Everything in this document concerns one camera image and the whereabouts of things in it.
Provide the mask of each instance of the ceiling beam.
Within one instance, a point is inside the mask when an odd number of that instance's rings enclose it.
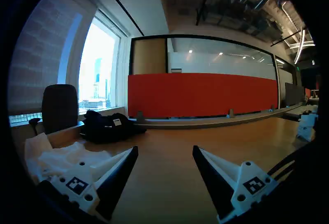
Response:
[[[204,6],[205,6],[205,4],[206,4],[206,1],[207,1],[207,0],[203,0],[203,1],[202,1],[201,9],[200,9],[200,11],[197,13],[197,22],[195,23],[196,26],[199,25],[200,18],[201,18],[201,15],[202,15],[202,13],[203,13]]]

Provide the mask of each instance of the glass partition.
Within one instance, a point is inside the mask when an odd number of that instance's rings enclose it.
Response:
[[[182,73],[234,74],[276,80],[272,56],[262,51],[197,38],[169,38],[168,44],[168,72],[181,69]]]

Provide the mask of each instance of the office chair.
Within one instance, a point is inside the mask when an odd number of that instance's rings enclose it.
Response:
[[[29,121],[35,135],[40,119]],[[46,134],[57,132],[77,125],[78,97],[74,86],[54,84],[47,86],[42,99],[42,123]]]

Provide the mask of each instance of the skyscraper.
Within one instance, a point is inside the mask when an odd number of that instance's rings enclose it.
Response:
[[[94,71],[94,98],[99,98],[99,85],[100,85],[100,65],[102,62],[102,58],[98,58],[95,60],[95,71]]]
[[[94,73],[94,80],[95,82],[100,81],[100,65],[102,63],[102,58],[98,58],[95,60],[95,73]]]

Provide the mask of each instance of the white label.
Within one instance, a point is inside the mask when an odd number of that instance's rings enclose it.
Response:
[[[120,119],[113,120],[115,126],[122,125]]]

